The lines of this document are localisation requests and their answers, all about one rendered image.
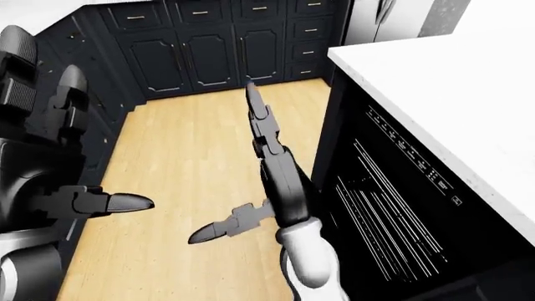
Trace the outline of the dark navy cabinet drawer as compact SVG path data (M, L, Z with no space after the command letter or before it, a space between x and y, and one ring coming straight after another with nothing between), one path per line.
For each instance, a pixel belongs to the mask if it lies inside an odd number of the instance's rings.
M328 45L324 41L296 42L286 46L287 63L319 61L326 57Z
M288 0L289 17L317 17L331 14L334 0Z
M332 17L291 19L286 37L290 42L328 39L332 30Z
M230 19L229 0L173 0L176 21L188 26L223 24Z
M120 4L103 8L101 13L110 29L116 32L166 26L166 22L156 4Z
M325 65L326 63L323 62L287 64L285 66L284 79L286 81L295 81L323 77Z
M234 22L256 22L281 19L287 0L231 0Z

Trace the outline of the dark navy side cabinet run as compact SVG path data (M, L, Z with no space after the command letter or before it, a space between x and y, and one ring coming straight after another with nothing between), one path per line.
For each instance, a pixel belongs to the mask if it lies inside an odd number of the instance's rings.
M37 34L38 92L32 125L46 135L45 115L48 100L64 69L71 64L84 72L89 83L89 128L83 136L84 171L79 183L99 185L120 137L123 124L133 105L126 99L95 42L83 29L82 18L70 14Z

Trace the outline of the narrow dark navy cabinet door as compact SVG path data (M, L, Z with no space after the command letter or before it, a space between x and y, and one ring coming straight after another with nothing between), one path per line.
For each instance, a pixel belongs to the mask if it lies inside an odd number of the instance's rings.
M235 34L243 82L283 82L284 22L236 23Z

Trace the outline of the black dishwasher door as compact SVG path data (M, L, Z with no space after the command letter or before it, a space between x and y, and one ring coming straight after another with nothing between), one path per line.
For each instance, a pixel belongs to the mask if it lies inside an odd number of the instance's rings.
M354 140L444 248L440 275L402 283L380 272L334 189ZM341 71L331 80L312 180L350 301L535 301L535 245Z

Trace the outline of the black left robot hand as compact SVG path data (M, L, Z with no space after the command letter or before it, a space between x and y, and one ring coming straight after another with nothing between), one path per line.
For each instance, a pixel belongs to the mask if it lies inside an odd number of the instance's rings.
M17 25L0 32L0 230L32 222L106 217L150 210L148 197L79 185L86 161L82 137L89 127L88 80L67 67L45 114L46 136L27 131L37 94L38 45Z

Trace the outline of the wide dark navy cabinet door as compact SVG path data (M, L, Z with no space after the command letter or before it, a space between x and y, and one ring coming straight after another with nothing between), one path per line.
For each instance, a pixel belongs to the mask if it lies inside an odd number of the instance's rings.
M120 49L147 99L192 92L178 39L171 29L121 34Z

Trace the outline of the stainless steel refrigerator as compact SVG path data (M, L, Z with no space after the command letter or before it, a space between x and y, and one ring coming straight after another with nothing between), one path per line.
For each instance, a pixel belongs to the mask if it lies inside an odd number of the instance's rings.
M434 0L354 0L343 45L416 38Z

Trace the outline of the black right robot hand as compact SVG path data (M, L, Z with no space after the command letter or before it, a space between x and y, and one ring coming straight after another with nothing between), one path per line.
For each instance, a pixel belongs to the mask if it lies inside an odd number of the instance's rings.
M274 217L279 227L290 227L311 217L303 185L303 170L292 152L278 139L280 129L273 111L266 105L253 82L246 86L247 117L252 132L252 147L260 162L260 177L266 200L260 207L247 203L232 209L220 222L211 222L193 232L190 245L233 237L260 227L261 220Z

